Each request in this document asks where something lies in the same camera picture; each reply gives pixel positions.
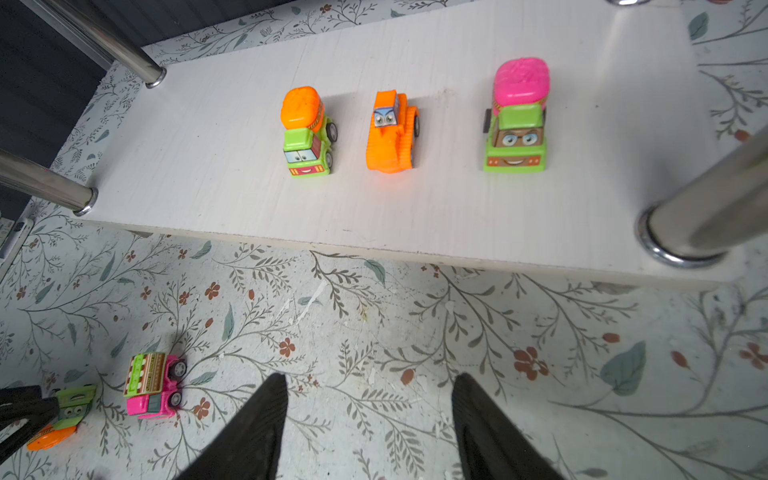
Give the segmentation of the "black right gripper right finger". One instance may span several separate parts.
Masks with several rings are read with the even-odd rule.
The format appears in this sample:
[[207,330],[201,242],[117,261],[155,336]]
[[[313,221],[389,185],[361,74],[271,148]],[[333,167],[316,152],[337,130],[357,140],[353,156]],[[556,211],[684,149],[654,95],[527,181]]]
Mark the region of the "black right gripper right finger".
[[470,374],[456,377],[451,400],[466,479],[561,479]]

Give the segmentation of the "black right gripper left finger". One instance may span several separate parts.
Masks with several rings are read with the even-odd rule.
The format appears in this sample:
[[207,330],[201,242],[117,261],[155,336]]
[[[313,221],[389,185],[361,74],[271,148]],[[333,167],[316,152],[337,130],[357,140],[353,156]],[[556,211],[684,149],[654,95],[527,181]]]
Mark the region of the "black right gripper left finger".
[[286,377],[270,375],[181,479],[275,479],[287,418]]

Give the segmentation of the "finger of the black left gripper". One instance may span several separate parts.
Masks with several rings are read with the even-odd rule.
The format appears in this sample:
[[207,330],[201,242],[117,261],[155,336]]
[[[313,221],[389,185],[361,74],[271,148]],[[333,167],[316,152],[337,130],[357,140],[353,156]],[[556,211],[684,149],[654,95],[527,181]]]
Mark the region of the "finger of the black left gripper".
[[1,389],[1,429],[16,421],[25,423],[1,442],[0,462],[4,463],[34,435],[49,425],[60,411],[56,397],[42,397],[40,386]]

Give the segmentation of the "orange toy bulldozer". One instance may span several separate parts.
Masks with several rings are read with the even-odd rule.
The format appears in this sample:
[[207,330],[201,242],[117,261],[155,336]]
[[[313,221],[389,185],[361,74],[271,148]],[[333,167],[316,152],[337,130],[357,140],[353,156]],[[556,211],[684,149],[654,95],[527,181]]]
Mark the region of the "orange toy bulldozer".
[[378,92],[366,147],[369,170],[386,174],[413,168],[415,139],[420,135],[420,113],[396,90]]

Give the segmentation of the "orange green mixer toy truck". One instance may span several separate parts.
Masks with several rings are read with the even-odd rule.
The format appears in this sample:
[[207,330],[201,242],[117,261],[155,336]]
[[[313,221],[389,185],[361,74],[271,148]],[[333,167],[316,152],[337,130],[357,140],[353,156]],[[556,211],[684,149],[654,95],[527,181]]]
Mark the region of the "orange green mixer toy truck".
[[338,128],[326,114],[318,92],[311,86],[290,90],[282,102],[280,120],[285,128],[283,153],[291,176],[329,175]]

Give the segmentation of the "white two-tier shelf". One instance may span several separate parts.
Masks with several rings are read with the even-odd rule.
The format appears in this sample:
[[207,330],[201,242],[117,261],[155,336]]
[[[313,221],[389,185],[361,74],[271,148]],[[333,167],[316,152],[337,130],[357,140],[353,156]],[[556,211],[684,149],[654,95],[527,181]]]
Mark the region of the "white two-tier shelf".
[[[486,172],[495,73],[529,57],[550,72],[546,169]],[[338,128],[329,175],[283,153],[304,86]],[[420,135],[386,174],[366,147],[391,90]],[[767,230],[767,136],[719,156],[675,1],[478,1],[173,64],[86,185],[9,154],[1,180],[126,230],[624,284],[732,280]]]

